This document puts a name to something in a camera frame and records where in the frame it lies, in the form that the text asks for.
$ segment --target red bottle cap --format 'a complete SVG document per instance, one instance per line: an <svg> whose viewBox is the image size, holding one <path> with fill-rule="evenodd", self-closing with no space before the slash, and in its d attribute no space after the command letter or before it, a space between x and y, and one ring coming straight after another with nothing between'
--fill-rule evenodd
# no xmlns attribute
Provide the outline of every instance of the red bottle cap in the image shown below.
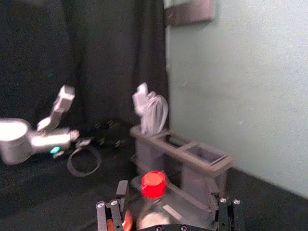
<svg viewBox="0 0 308 231"><path fill-rule="evenodd" d="M165 194L167 178L163 172L151 171L141 178L141 194L149 199L158 199Z"/></svg>

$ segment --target plastic bottle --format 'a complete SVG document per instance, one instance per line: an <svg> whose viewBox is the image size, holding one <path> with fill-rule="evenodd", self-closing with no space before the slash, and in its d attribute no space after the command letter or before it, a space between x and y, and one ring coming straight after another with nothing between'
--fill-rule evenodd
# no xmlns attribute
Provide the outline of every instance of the plastic bottle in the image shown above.
<svg viewBox="0 0 308 231"><path fill-rule="evenodd" d="M151 171L141 179L141 194L146 203L138 219L137 229L156 225L174 224L173 217L164 210L162 198L165 195L167 177L163 172Z"/></svg>

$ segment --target black cloth backdrop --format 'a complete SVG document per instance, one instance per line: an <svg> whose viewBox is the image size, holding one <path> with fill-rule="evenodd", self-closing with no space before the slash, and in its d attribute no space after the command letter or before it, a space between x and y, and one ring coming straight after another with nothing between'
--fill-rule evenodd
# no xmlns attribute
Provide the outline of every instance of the black cloth backdrop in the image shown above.
<svg viewBox="0 0 308 231"><path fill-rule="evenodd" d="M144 81L168 99L162 0L1 4L0 117L35 126L63 84L76 98L62 126L139 122L131 96Z"/></svg>

